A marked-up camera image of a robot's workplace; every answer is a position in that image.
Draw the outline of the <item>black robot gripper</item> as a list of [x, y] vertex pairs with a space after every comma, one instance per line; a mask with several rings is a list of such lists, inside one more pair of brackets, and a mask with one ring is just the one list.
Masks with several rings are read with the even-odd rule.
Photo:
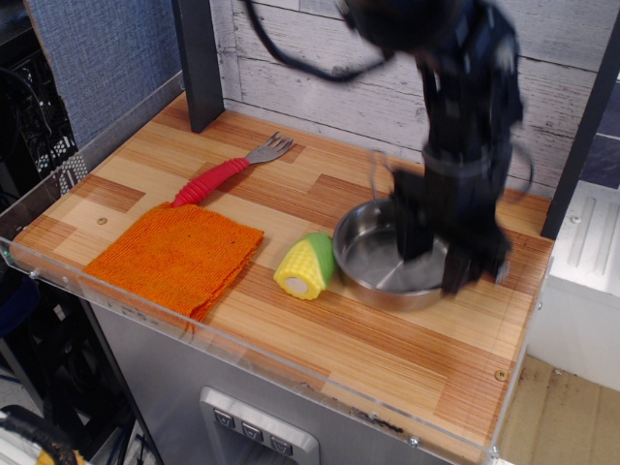
[[434, 237], [448, 244], [442, 291], [456, 295], [484, 273], [502, 280], [512, 244], [496, 222], [508, 162], [492, 162], [482, 174], [449, 176], [427, 167], [423, 175], [394, 170], [397, 251], [404, 262], [429, 252]]

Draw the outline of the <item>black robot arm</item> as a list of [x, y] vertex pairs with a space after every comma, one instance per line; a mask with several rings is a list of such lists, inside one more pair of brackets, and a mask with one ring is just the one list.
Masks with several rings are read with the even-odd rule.
[[503, 273], [511, 244], [496, 221], [523, 117], [518, 43], [487, 1], [346, 1], [348, 25], [385, 55], [412, 55], [429, 132], [423, 174], [393, 172], [397, 249], [405, 261], [448, 245], [441, 288], [456, 294]]

